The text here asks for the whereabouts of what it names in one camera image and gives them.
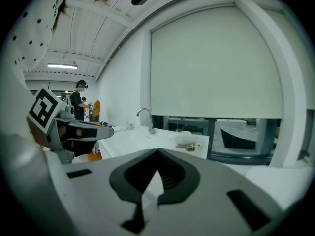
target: ceiling light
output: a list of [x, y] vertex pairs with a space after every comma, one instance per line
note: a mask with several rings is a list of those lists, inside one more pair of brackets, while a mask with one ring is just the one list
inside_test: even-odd
[[78, 69], [77, 65], [47, 64], [49, 68]]

